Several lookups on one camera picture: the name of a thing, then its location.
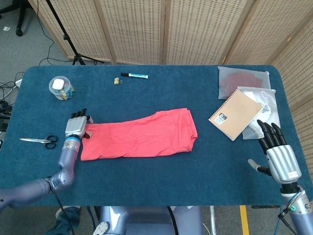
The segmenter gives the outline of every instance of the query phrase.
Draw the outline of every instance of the office chair wheel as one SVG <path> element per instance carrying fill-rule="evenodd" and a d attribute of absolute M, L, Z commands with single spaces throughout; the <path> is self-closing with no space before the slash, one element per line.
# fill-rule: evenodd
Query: office chair wheel
<path fill-rule="evenodd" d="M 23 32 L 20 29 L 17 29 L 15 31 L 16 35 L 18 35 L 19 37 L 23 36 Z"/>

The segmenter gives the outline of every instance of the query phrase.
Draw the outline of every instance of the tripod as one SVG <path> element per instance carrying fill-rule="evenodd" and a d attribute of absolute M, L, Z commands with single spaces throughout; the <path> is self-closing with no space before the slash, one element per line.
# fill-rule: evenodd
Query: tripod
<path fill-rule="evenodd" d="M 46 0 L 46 2 L 47 2 L 47 4 L 48 4 L 48 6 L 50 7 L 50 9 L 51 9 L 51 11 L 52 11 L 52 13 L 53 13 L 55 19 L 57 20 L 57 22 L 58 22 L 58 24 L 59 24 L 61 30 L 62 30 L 63 33 L 64 33 L 63 39 L 68 41 L 70 47 L 72 48 L 72 50 L 73 50 L 73 52 L 74 52 L 74 54 L 75 54 L 74 60 L 73 60 L 73 65 L 75 65 L 76 61 L 78 61 L 81 65 L 86 65 L 85 62 L 83 61 L 82 57 L 83 57 L 83 58 L 86 58 L 86 59 L 93 60 L 94 62 L 99 62 L 99 63 L 102 63 L 102 64 L 103 64 L 103 63 L 104 63 L 103 61 L 93 59 L 93 58 L 91 58 L 91 57 L 88 57 L 88 56 L 79 54 L 79 53 L 77 52 L 77 50 L 76 50 L 76 48 L 75 48 L 75 46 L 74 46 L 72 40 L 70 39 L 70 37 L 69 37 L 68 33 L 66 32 L 66 30 L 65 30 L 65 28 L 64 28 L 64 26 L 63 26 L 63 24 L 62 24 L 62 22 L 61 22 L 61 20 L 60 20 L 60 18 L 58 17 L 58 15 L 57 15 L 57 13 L 56 13 L 56 11 L 55 11 L 55 9 L 54 9 L 52 3 L 50 2 L 50 0 Z"/>

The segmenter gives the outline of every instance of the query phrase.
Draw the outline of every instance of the marker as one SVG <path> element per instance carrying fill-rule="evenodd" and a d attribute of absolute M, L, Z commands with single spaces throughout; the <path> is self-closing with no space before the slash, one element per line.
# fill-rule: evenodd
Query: marker
<path fill-rule="evenodd" d="M 121 76 L 125 76 L 125 77 L 138 77 L 138 78 L 145 78 L 145 79 L 148 79 L 148 75 L 136 74 L 136 73 L 127 73 L 127 72 L 121 72 Z"/>

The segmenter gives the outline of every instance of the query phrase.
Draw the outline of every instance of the folded red shirt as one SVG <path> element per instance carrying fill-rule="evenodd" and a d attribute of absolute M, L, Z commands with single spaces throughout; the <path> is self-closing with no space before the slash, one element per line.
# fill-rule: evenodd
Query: folded red shirt
<path fill-rule="evenodd" d="M 198 137 L 186 108 L 159 111 L 141 119 L 87 124 L 82 161 L 118 157 L 155 157 L 190 152 Z"/>

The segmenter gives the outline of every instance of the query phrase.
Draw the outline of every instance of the tripod leg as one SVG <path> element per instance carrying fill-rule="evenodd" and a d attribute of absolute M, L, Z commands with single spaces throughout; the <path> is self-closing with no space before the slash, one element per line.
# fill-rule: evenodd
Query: tripod leg
<path fill-rule="evenodd" d="M 99 63 L 104 64 L 104 62 L 103 62 L 103 61 L 101 61 L 101 60 L 93 59 L 93 58 L 88 57 L 88 56 L 85 56 L 85 55 L 81 55 L 81 57 L 84 57 L 84 58 L 86 58 L 86 59 L 90 59 L 90 60 L 97 61 L 97 62 L 99 62 Z"/>
<path fill-rule="evenodd" d="M 77 61 L 77 58 L 75 57 L 74 60 L 73 60 L 72 65 L 75 65 L 76 61 Z"/>
<path fill-rule="evenodd" d="M 78 58 L 78 61 L 81 65 L 86 65 L 85 62 L 83 61 L 83 59 L 81 57 Z"/>

